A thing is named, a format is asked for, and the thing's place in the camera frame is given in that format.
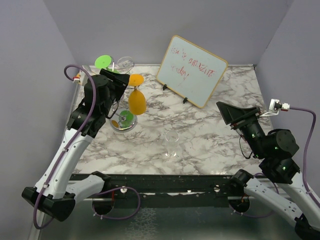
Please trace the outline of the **clear wine glass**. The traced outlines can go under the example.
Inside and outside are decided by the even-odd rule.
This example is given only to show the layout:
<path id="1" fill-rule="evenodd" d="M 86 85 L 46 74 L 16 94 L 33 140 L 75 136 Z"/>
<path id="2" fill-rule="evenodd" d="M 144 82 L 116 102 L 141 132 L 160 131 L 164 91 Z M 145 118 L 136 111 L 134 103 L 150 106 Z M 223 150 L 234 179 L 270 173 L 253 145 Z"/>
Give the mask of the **clear wine glass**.
<path id="1" fill-rule="evenodd" d="M 135 63 L 130 56 L 124 56 L 117 61 L 117 66 L 120 73 L 130 74 L 130 71 L 134 68 Z"/>
<path id="2" fill-rule="evenodd" d="M 177 131 L 170 130 L 165 135 L 165 145 L 166 145 L 166 153 L 167 157 L 175 157 L 177 155 L 178 143 L 180 136 Z"/>

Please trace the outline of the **green plastic wine glass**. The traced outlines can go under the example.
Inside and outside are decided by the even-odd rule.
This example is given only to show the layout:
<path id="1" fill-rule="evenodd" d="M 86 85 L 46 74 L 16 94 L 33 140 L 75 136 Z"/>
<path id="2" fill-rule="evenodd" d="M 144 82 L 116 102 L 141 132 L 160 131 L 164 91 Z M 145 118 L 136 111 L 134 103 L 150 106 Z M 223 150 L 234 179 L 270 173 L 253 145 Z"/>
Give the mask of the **green plastic wine glass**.
<path id="1" fill-rule="evenodd" d="M 115 68 L 115 62 L 114 62 L 113 58 L 110 55 L 106 55 L 105 54 L 105 55 L 99 56 L 95 60 L 94 66 L 97 69 L 104 69 L 104 70 L 107 70 L 109 72 L 119 74 L 119 71 L 116 70 L 116 68 Z"/>

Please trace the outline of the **orange plastic goblet front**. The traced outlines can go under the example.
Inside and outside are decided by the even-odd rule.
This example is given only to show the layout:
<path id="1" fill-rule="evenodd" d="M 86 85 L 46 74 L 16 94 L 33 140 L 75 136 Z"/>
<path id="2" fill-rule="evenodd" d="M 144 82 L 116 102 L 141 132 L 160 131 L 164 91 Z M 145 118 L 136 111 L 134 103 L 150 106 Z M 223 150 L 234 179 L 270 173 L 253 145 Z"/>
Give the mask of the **orange plastic goblet front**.
<path id="1" fill-rule="evenodd" d="M 129 111 L 134 115 L 142 115 L 147 110 L 147 102 L 144 94 L 138 89 L 144 83 L 144 77 L 140 74 L 132 74 L 129 77 L 128 85 L 133 91 L 128 97 Z"/>

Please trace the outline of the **clear wine glass front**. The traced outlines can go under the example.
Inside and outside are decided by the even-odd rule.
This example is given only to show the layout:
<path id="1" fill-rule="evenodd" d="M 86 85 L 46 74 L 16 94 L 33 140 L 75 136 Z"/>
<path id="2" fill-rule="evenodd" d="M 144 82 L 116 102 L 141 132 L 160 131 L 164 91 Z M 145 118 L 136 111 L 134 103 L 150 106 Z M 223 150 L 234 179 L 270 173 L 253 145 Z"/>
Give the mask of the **clear wine glass front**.
<path id="1" fill-rule="evenodd" d="M 165 145 L 166 145 L 166 153 L 167 157 L 175 157 L 177 155 L 178 143 L 180 136 L 177 131 L 170 130 L 165 135 Z"/>

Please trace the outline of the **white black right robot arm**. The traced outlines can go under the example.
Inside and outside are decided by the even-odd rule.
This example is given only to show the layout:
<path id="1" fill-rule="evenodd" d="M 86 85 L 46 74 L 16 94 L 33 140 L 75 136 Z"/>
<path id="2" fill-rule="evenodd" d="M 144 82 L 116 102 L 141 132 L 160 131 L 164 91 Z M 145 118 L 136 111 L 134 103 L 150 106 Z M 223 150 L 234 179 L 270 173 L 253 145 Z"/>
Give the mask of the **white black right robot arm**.
<path id="1" fill-rule="evenodd" d="M 320 238 L 320 198 L 306 179 L 306 168 L 293 160 L 299 146 L 288 129 L 273 129 L 265 134 L 260 126 L 262 117 L 276 116 L 292 107 L 272 99 L 268 111 L 259 107 L 240 108 L 221 101 L 216 103 L 226 125 L 230 125 L 249 145 L 253 158 L 262 162 L 259 168 L 272 183 L 290 197 L 286 199 L 264 186 L 247 171 L 238 170 L 229 180 L 229 189 L 236 195 L 246 194 L 259 200 L 278 213 L 302 240 Z"/>

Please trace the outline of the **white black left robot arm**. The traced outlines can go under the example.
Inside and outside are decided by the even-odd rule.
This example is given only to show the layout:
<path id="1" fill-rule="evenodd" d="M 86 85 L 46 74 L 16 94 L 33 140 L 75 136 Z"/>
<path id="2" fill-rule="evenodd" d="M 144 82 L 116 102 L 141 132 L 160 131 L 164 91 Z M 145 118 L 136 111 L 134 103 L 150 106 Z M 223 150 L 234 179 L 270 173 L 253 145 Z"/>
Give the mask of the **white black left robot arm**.
<path id="1" fill-rule="evenodd" d="M 21 196 L 53 219 L 65 221 L 76 204 L 96 195 L 106 197 L 111 190 L 110 177 L 95 171 L 83 180 L 69 185 L 70 177 L 93 139 L 103 127 L 113 104 L 118 104 L 130 81 L 129 74 L 102 69 L 88 77 L 84 97 L 71 113 L 60 147 L 49 167 L 34 186 L 25 187 Z"/>

